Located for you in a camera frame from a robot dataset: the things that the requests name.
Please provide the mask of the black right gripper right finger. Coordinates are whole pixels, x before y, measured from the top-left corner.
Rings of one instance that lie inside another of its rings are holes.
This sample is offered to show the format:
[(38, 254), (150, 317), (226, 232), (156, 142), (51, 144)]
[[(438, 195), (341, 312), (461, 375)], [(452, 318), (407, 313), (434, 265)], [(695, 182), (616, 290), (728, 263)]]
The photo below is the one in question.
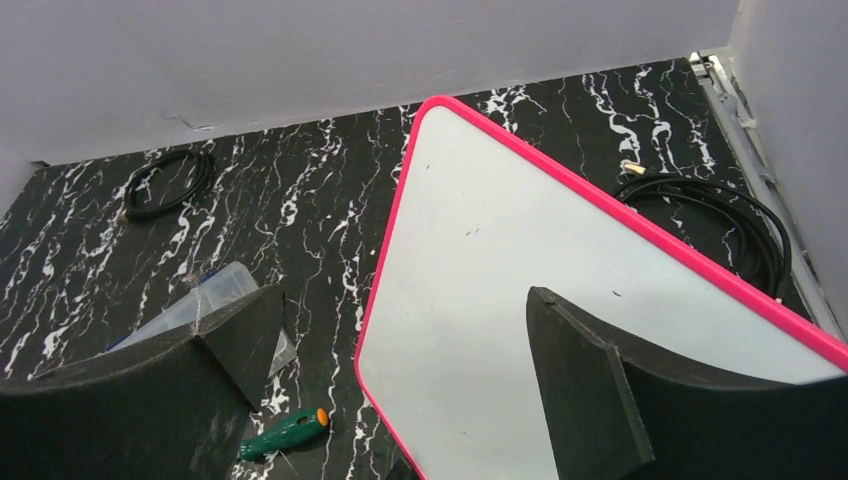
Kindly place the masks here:
[(529, 345), (562, 479), (843, 479), (847, 380), (789, 384), (674, 353), (545, 287)]

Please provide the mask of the pink framed whiteboard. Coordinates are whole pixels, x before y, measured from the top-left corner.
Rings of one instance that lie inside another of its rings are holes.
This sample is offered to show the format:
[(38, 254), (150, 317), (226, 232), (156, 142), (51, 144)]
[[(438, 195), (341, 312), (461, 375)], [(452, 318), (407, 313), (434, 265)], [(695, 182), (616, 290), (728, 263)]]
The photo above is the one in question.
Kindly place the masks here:
[(455, 98), (418, 110), (355, 354), (424, 479), (562, 479), (526, 325), (545, 287), (690, 359), (789, 384), (847, 348)]

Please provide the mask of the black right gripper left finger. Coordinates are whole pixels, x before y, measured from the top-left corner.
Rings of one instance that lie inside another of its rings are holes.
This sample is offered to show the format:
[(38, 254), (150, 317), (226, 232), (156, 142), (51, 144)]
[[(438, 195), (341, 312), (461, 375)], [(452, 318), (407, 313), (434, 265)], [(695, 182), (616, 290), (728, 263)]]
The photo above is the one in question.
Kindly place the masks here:
[(5, 479), (225, 479), (264, 397), (285, 294), (266, 286), (117, 351), (1, 384)]

